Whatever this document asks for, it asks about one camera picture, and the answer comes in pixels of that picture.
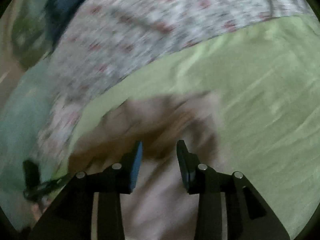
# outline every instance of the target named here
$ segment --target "black clip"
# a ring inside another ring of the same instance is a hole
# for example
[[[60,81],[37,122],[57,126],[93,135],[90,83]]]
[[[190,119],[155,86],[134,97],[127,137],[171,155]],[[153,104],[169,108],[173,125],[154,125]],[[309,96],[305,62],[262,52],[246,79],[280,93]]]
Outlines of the black clip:
[[[225,193],[228,240],[289,240],[272,209],[239,171],[216,172],[177,143],[182,181],[189,194],[200,194],[195,240],[222,239],[221,192]]]
[[[44,205],[45,196],[65,186],[71,178],[69,174],[66,174],[61,178],[40,183],[39,167],[31,160],[23,162],[23,171],[26,183],[23,196],[28,201],[38,203],[41,213],[46,207]]]
[[[93,195],[99,193],[98,239],[124,240],[120,194],[130,194],[136,186],[142,160],[142,143],[136,142],[103,172],[78,172],[62,189],[29,235],[32,240],[90,240]]]

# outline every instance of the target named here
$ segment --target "green fabric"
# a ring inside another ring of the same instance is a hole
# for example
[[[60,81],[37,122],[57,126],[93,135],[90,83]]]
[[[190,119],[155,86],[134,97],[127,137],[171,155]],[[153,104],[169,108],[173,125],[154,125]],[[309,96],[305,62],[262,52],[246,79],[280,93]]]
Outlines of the green fabric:
[[[20,6],[13,13],[13,16],[17,16],[11,31],[12,52],[21,67],[27,70],[52,51],[44,10],[47,0],[22,0],[16,3]]]
[[[85,108],[70,143],[127,98],[214,90],[242,171],[294,238],[320,201],[320,25],[309,16],[274,19],[166,56]],[[66,163],[59,171],[66,172]]]

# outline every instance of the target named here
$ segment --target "floral fabric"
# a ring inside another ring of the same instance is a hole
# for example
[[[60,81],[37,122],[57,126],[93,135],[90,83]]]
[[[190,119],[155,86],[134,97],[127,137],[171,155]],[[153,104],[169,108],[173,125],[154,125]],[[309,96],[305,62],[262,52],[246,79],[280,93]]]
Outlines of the floral fabric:
[[[39,134],[45,155],[66,156],[83,107],[166,54],[275,17],[313,14],[305,0],[86,0],[51,55],[52,118]]]

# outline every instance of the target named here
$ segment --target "pink fabric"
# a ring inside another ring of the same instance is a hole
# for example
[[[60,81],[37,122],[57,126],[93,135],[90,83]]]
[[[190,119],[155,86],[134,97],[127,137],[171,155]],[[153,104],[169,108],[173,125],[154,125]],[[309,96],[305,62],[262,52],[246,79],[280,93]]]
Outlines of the pink fabric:
[[[100,172],[130,152],[135,140],[141,140],[143,160],[137,186],[131,195],[121,195],[126,239],[191,240],[199,197],[183,187],[176,143],[184,139],[201,162],[223,172],[228,154],[220,149],[216,133],[221,125],[217,107],[214,93],[128,100],[77,141],[69,171]],[[93,232],[96,215],[94,208]]]

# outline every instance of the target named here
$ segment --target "cloth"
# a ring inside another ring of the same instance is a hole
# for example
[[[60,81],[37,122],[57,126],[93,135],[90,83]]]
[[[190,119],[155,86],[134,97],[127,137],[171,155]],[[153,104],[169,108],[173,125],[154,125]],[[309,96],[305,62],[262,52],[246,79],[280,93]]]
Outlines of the cloth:
[[[319,37],[312,17],[286,17],[157,60],[86,106],[70,152],[128,98],[216,91],[226,172],[243,172],[294,239],[320,202]],[[58,174],[66,172],[67,161]]]
[[[305,0],[86,0],[51,55],[59,98],[40,134],[41,151],[64,158],[83,107],[140,67],[244,26],[295,14],[313,12]]]
[[[141,140],[137,186],[121,195],[126,239],[193,239],[199,197],[183,187],[176,143],[184,139],[201,162],[223,170],[226,153],[219,153],[217,107],[214,93],[125,101],[77,141],[69,171],[101,172]]]

